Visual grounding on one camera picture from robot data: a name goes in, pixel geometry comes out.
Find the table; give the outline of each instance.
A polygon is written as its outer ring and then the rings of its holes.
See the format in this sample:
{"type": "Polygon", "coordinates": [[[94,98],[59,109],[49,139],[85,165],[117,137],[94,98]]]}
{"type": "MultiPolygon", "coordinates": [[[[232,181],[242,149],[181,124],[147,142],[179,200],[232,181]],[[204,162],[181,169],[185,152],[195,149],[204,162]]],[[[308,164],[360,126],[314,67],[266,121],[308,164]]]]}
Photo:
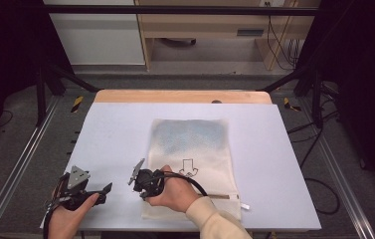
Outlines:
{"type": "Polygon", "coordinates": [[[113,183],[106,204],[88,213],[82,230],[197,231],[190,221],[142,219],[144,202],[127,185],[147,155],[150,123],[157,118],[229,119],[236,183],[242,202],[251,206],[242,211],[246,229],[320,229],[278,107],[267,93],[104,90],[96,95],[67,167],[90,172],[87,190],[113,183]],[[207,104],[214,100],[222,104],[207,104]]]}

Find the white cabinet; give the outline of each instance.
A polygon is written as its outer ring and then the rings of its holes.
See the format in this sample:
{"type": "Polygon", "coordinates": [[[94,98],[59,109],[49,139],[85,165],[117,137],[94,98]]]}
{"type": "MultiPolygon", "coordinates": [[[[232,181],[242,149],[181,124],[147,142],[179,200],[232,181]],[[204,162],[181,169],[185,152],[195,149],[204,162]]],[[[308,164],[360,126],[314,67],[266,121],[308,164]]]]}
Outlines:
{"type": "MultiPolygon", "coordinates": [[[[133,5],[132,0],[44,0],[44,3],[133,5]]],[[[50,15],[72,65],[144,65],[136,15],[50,15]]]]}

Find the gray carpet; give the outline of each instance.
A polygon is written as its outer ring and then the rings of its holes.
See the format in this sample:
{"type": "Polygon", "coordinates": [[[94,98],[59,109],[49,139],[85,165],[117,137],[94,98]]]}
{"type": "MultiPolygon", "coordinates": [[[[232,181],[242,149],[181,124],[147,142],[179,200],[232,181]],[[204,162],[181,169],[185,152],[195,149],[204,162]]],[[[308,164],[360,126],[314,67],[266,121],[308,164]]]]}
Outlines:
{"type": "MultiPolygon", "coordinates": [[[[277,76],[82,76],[88,82],[100,88],[108,89],[210,89],[210,90],[253,90],[259,89],[277,80],[277,76]]],[[[94,94],[66,82],[69,88],[59,102],[43,139],[32,161],[26,169],[15,194],[0,220],[0,233],[40,234],[39,229],[47,200],[57,179],[62,175],[73,150],[73,140],[78,138],[77,131],[83,125],[86,113],[94,99],[94,94]],[[70,113],[77,96],[84,100],[77,113],[70,113]]],[[[308,122],[304,112],[296,112],[283,107],[283,98],[288,97],[292,106],[299,106],[290,88],[285,86],[272,94],[274,104],[279,105],[285,128],[308,122]]],[[[325,114],[335,110],[334,104],[325,105],[325,114]]],[[[0,190],[8,174],[13,169],[20,153],[29,139],[36,123],[35,89],[11,96],[5,110],[13,113],[13,118],[0,127],[0,190]]],[[[8,119],[7,113],[0,121],[8,119]]],[[[292,141],[307,139],[314,133],[310,128],[290,136],[292,141]]],[[[375,232],[375,172],[361,170],[358,156],[342,128],[340,122],[331,119],[325,124],[323,135],[335,154],[340,167],[349,180],[361,207],[363,208],[375,232]]],[[[298,161],[301,161],[314,138],[292,144],[298,161]]],[[[325,162],[317,147],[310,154],[303,167],[304,177],[313,177],[327,183],[335,189],[325,162]]],[[[334,197],[326,188],[309,182],[308,188],[314,204],[321,210],[334,208],[334,197]]],[[[318,214],[322,229],[306,233],[278,233],[278,238],[359,238],[343,204],[334,215],[318,214]]],[[[266,232],[255,234],[255,238],[265,238],[266,232]]]]}

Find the wooden edge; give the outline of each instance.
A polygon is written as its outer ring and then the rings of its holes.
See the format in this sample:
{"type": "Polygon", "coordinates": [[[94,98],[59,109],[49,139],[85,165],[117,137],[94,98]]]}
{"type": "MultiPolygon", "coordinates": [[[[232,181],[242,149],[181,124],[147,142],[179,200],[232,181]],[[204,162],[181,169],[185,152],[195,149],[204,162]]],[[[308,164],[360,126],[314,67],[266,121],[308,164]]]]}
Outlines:
{"type": "Polygon", "coordinates": [[[166,90],[102,90],[95,103],[211,103],[271,104],[266,92],[247,91],[166,91],[166,90]]]}

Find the cloth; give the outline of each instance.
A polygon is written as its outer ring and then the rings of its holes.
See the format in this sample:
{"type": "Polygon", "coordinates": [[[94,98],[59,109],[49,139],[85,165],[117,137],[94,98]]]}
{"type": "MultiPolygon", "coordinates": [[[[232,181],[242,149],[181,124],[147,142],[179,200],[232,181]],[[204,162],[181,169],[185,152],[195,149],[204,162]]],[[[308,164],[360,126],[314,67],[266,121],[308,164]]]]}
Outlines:
{"type": "Polygon", "coordinates": [[[186,216],[200,230],[200,238],[252,238],[231,214],[218,210],[209,197],[201,197],[187,209],[186,216]]]}
{"type": "MultiPolygon", "coordinates": [[[[218,209],[241,218],[226,121],[156,119],[147,163],[151,170],[168,164],[174,172],[191,177],[205,189],[218,209]]],[[[142,217],[187,219],[183,213],[148,203],[143,204],[142,217]]]]}

